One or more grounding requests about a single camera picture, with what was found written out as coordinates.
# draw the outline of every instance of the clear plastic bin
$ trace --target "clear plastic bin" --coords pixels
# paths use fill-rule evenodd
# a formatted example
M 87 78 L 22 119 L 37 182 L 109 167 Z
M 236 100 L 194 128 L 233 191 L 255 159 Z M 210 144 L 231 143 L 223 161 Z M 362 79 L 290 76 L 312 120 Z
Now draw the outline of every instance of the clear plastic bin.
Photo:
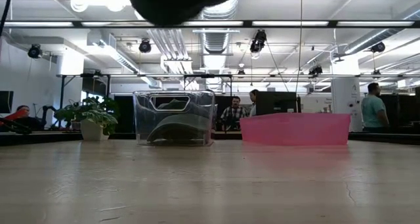
M 215 94 L 210 91 L 133 93 L 139 145 L 210 145 Z

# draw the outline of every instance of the pink plastic bin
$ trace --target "pink plastic bin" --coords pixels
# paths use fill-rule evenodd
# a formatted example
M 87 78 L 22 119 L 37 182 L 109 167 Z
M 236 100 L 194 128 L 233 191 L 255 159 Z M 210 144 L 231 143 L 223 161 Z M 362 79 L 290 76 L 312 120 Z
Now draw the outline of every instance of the pink plastic bin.
M 350 115 L 277 113 L 240 120 L 242 140 L 265 145 L 347 145 Z

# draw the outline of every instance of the plastic bin handle cutout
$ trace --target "plastic bin handle cutout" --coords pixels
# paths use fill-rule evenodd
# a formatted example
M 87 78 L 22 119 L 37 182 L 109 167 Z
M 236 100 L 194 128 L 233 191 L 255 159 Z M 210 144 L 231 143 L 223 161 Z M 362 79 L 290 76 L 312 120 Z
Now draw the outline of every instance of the plastic bin handle cutout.
M 188 95 L 150 95 L 150 104 L 157 112 L 184 112 L 190 101 Z

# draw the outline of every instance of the potted plant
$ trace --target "potted plant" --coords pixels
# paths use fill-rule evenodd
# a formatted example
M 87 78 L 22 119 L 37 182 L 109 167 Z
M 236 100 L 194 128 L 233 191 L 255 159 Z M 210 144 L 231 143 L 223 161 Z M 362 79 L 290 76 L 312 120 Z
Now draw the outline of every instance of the potted plant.
M 54 116 L 58 120 L 66 121 L 66 127 L 80 122 L 83 139 L 99 141 L 107 139 L 115 131 L 119 110 L 116 102 L 110 98 L 99 102 L 98 97 L 91 97 L 80 104 L 75 103 L 58 110 Z

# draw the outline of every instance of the man in plaid shirt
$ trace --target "man in plaid shirt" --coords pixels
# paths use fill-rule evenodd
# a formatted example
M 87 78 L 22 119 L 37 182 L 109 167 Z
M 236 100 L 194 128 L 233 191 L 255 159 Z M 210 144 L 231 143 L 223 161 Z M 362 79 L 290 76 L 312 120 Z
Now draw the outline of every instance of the man in plaid shirt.
M 241 99 L 238 96 L 232 97 L 232 105 L 224 109 L 222 121 L 226 124 L 226 130 L 239 130 L 239 119 L 248 117 L 248 112 L 240 106 Z

